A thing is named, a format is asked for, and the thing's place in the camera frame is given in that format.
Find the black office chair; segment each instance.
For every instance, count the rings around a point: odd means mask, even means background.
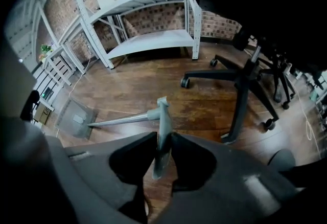
[[[274,84],[275,84],[275,91],[274,91],[274,101],[277,103],[280,103],[282,101],[281,94],[278,94],[278,85],[279,80],[282,82],[283,89],[285,91],[286,95],[286,101],[283,103],[283,109],[289,109],[289,103],[291,102],[291,99],[295,96],[295,89],[292,85],[292,83],[289,81],[289,79],[285,75],[286,68],[288,67],[286,63],[286,59],[282,56],[273,55],[272,56],[272,63],[262,59],[258,58],[259,61],[270,67],[269,69],[262,69],[259,70],[259,74],[257,77],[257,80],[260,81],[262,78],[262,74],[268,74],[273,75],[274,77]]]
[[[246,113],[248,91],[252,91],[272,115],[266,121],[265,128],[272,130],[278,115],[256,80],[255,73],[259,53],[265,55],[284,55],[287,60],[303,72],[316,73],[327,69],[327,62],[321,45],[324,44],[324,29],[305,30],[308,38],[303,39],[303,28],[320,25],[321,14],[325,12],[324,0],[196,0],[199,6],[220,16],[233,19],[242,25],[235,35],[233,45],[244,50],[252,35],[258,41],[258,47],[252,57],[240,69],[231,61],[215,56],[212,65],[220,61],[227,70],[204,70],[186,72],[181,81],[182,87],[189,87],[190,77],[233,81],[238,90],[236,110],[228,134],[222,136],[222,142],[234,142],[241,130]]]

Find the wooden floor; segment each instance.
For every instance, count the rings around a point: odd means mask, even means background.
[[[243,66],[249,57],[245,52],[231,46],[202,44],[197,61],[191,60],[191,51],[178,49],[148,51],[143,53],[143,56],[129,56],[123,61],[117,59],[114,62],[114,70],[106,69],[98,61],[82,77],[71,96],[91,108],[98,109],[97,121],[145,112],[156,107],[157,98],[167,96],[176,132],[219,142],[220,135],[228,132],[233,117],[237,96],[233,83],[192,78],[190,89],[180,87],[180,79],[185,71],[212,69],[209,62],[215,54],[240,66]],[[224,67],[218,63],[215,69]],[[299,91],[303,107],[318,136],[319,119],[314,103],[309,100],[309,90],[304,81],[297,81],[293,77],[290,77],[290,80]],[[262,83],[271,99],[271,78],[264,77]],[[72,86],[64,88],[56,98],[55,112],[43,127],[45,133],[56,135],[57,129],[53,127],[56,113],[60,112],[66,102]],[[317,160],[315,144],[306,136],[305,118],[300,109],[299,98],[292,100],[288,110],[283,110],[280,104],[274,103],[274,106],[280,120],[273,131],[264,132],[261,122],[271,116],[250,93],[244,127],[238,141],[232,146],[247,151],[263,163],[268,162],[271,156],[282,148],[293,151],[298,165]],[[58,137],[66,147],[106,142],[157,130],[158,122],[141,122],[93,129],[89,140],[79,140],[62,132],[59,132]],[[151,171],[152,168],[144,178],[145,194],[150,201],[150,220],[167,205],[171,182],[177,176],[172,160],[164,178],[154,181]]]

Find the green plant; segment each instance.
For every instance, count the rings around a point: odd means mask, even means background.
[[[48,45],[41,45],[41,51],[43,54],[46,54],[48,51],[51,51],[51,46]]]

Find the chair wheel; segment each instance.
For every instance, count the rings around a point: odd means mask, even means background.
[[[269,119],[264,123],[264,128],[266,131],[273,130],[275,128],[276,124],[272,119]]]
[[[190,79],[189,78],[182,78],[180,81],[180,86],[184,88],[189,88],[190,87]]]
[[[283,109],[284,109],[284,110],[287,110],[287,109],[289,109],[289,108],[290,108],[290,105],[288,104],[287,101],[285,101],[285,102],[283,103]]]
[[[218,63],[218,60],[213,58],[211,61],[210,61],[210,66],[216,66]]]

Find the cardboard box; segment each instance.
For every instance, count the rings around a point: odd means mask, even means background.
[[[44,125],[46,123],[46,120],[48,119],[50,112],[51,112],[51,110],[49,110],[46,106],[44,106],[42,103],[40,103],[39,106],[37,107],[37,110],[36,110],[36,113],[35,113],[33,119]]]

